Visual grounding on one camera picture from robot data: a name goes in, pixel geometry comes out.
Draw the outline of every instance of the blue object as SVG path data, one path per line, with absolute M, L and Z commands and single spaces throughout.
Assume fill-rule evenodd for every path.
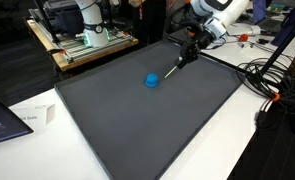
M 146 80 L 145 80 L 145 85 L 147 87 L 153 88 L 158 85 L 158 76 L 156 74 L 148 74 Z

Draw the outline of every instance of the wooden desk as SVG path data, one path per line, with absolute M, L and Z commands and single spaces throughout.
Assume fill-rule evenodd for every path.
M 35 34 L 35 36 L 43 44 L 43 46 L 46 48 L 47 51 L 51 50 L 51 49 L 57 49 L 55 44 L 53 42 L 51 42 L 51 40 L 46 36 L 46 34 L 42 31 L 42 29 L 38 27 L 38 25 L 36 24 L 36 22 L 34 20 L 27 20 L 26 24 L 27 24 L 28 28 L 30 29 L 30 31 L 32 31 L 32 33 Z M 68 63 L 66 58 L 59 53 L 53 54 L 52 59 L 53 59 L 54 63 L 58 66 L 58 68 L 62 72 L 64 72 L 69 69 L 83 65 L 85 63 L 88 63 L 88 62 L 94 61 L 96 59 L 102 58 L 104 56 L 107 56 L 109 54 L 129 48 L 129 47 L 134 46 L 136 44 L 138 44 L 138 40 L 133 38 L 132 41 L 128 41 L 128 43 L 115 45 L 111 48 L 104 49 L 104 50 L 99 51 L 89 57 L 86 57 L 84 59 L 74 61 L 71 63 Z

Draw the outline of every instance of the paper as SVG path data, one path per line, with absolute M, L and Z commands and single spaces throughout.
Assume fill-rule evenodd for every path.
M 40 105 L 30 108 L 11 108 L 35 133 L 40 133 L 54 119 L 55 105 Z

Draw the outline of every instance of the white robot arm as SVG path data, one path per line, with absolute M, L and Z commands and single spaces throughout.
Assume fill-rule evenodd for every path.
M 192 8 L 197 16 L 206 18 L 193 37 L 192 42 L 184 43 L 175 67 L 165 76 L 167 78 L 176 68 L 182 69 L 186 64 L 198 59 L 201 49 L 206 49 L 214 40 L 226 33 L 226 28 L 241 15 L 249 0 L 191 0 L 185 9 Z
M 226 28 L 246 10 L 249 0 L 191 0 L 195 14 L 208 17 L 204 30 L 213 40 L 226 33 Z
M 101 47 L 108 44 L 106 28 L 101 17 L 97 0 L 75 0 L 84 18 L 85 45 L 89 47 Z

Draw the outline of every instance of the person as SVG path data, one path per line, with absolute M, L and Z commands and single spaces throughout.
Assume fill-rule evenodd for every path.
M 147 46 L 162 39 L 166 20 L 166 10 L 173 7 L 176 0 L 135 0 L 133 5 L 133 35 L 141 46 Z

